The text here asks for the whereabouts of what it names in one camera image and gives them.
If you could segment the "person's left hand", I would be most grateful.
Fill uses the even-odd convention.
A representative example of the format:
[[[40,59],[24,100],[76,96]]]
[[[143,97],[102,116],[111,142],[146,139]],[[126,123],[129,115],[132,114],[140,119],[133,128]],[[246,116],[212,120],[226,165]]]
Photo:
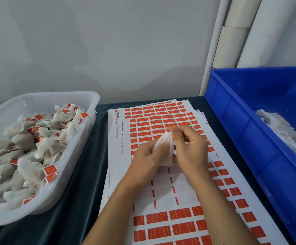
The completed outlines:
[[[163,157],[150,156],[148,142],[139,145],[124,177],[131,185],[138,188],[145,186],[155,175],[158,166],[163,159]]]

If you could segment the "person's right hand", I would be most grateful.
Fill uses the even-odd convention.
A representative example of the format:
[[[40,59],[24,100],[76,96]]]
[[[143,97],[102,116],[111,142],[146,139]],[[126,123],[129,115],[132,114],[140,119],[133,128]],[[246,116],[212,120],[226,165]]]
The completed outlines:
[[[189,181],[211,178],[207,167],[207,139],[198,134],[191,126],[172,126],[167,127],[166,131],[182,131],[189,139],[186,148],[183,148],[180,152],[176,151],[176,157],[174,157],[186,178]]]

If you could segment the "white unlabelled tea bag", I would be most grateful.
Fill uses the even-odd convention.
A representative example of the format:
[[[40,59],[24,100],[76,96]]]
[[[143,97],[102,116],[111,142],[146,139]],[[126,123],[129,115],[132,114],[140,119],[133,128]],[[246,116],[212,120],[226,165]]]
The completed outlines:
[[[172,136],[172,132],[165,132],[155,143],[153,147],[153,152],[156,151],[158,147],[160,147],[163,144],[168,144],[169,145],[169,150],[167,155],[165,155],[160,162],[159,166],[160,167],[173,167],[174,161],[173,161],[173,155],[174,155],[174,139]]]

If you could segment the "person's left forearm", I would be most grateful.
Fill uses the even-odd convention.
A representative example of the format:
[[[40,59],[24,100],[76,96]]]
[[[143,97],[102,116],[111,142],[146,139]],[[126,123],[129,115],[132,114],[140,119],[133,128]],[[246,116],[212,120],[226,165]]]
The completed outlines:
[[[125,175],[81,245],[124,245],[133,203],[150,179]]]

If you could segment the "person's right forearm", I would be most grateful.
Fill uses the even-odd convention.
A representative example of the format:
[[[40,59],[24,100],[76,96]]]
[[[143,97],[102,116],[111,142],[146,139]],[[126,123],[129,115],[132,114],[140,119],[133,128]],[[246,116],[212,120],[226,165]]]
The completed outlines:
[[[212,245],[260,245],[206,171],[185,173],[199,197]]]

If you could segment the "blue plastic crate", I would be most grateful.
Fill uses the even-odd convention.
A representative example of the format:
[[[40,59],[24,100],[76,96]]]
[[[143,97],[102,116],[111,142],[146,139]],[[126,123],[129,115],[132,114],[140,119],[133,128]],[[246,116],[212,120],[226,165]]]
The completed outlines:
[[[255,113],[296,129],[296,67],[213,69],[204,97],[296,242],[296,154]]]

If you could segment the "dark teal tablecloth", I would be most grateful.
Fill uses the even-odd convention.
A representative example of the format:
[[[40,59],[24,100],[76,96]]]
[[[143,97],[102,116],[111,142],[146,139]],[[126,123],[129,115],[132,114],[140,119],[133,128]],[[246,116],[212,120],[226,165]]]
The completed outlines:
[[[216,136],[225,149],[229,149],[229,155],[287,242],[296,245],[205,97],[176,99],[188,99],[194,109],[204,112]],[[59,202],[42,214],[28,215],[0,226],[0,245],[81,245],[98,217],[105,185],[108,168],[107,110],[151,102],[154,101],[97,105],[96,122]]]

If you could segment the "clear plastic tub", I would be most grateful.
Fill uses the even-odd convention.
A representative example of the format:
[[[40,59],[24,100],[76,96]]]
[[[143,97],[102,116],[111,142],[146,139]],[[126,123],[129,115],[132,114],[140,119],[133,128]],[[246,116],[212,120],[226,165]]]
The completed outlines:
[[[38,92],[19,95],[0,105],[0,135],[3,135],[4,128],[16,122],[20,115],[53,113],[57,104],[74,103],[89,114],[71,137],[69,145],[57,162],[57,176],[51,183],[44,185],[34,200],[25,206],[0,212],[0,226],[18,221],[27,215],[44,213],[60,200],[95,124],[94,113],[99,100],[100,95],[94,91]]]

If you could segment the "thin white pipe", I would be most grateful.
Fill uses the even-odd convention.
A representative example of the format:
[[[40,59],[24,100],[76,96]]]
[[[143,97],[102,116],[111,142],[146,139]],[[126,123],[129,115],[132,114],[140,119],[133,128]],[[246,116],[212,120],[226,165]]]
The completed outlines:
[[[219,8],[215,20],[215,25],[211,37],[211,42],[208,50],[206,65],[202,77],[202,83],[200,87],[199,96],[203,96],[207,90],[207,85],[210,77],[210,70],[212,68],[212,64],[215,57],[216,48],[218,45],[221,29],[223,26],[223,21],[226,15],[227,7],[228,7],[229,0],[220,0]]]

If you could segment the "pile of plain white bags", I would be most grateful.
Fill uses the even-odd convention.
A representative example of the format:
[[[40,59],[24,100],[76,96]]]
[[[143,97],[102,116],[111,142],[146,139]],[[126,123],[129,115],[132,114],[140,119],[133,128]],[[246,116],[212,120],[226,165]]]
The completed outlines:
[[[279,114],[259,109],[256,112],[267,126],[296,154],[296,131]]]

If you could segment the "white paper roll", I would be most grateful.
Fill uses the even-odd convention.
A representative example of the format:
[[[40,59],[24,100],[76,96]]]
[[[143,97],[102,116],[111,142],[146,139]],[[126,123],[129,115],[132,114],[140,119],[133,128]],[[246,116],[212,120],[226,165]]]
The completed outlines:
[[[222,26],[212,68],[234,68],[261,0],[232,0]]]
[[[266,66],[296,7],[296,0],[261,0],[237,68]]]

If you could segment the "pile of red-tagged tea bags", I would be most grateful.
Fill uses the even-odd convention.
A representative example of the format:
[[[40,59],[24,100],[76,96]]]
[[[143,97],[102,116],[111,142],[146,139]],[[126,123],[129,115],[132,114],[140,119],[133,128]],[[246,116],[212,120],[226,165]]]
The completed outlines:
[[[0,137],[0,212],[27,204],[56,178],[57,162],[93,114],[76,104],[56,105],[54,114],[20,115],[5,129]]]

